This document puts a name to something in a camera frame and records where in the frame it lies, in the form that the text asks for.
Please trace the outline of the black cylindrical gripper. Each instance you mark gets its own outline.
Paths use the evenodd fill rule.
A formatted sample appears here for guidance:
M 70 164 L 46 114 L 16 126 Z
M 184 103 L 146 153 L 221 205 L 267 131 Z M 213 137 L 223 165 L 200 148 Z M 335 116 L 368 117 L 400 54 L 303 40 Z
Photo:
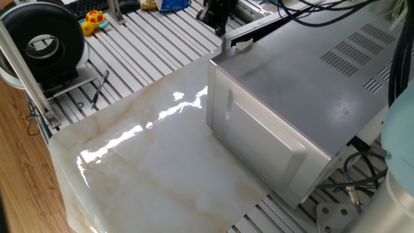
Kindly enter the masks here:
M 227 22 L 235 19 L 235 8 L 238 0 L 207 0 L 206 6 L 200 10 L 196 19 L 215 30 L 215 35 L 223 37 L 226 33 Z M 220 19 L 227 19 L 220 24 Z

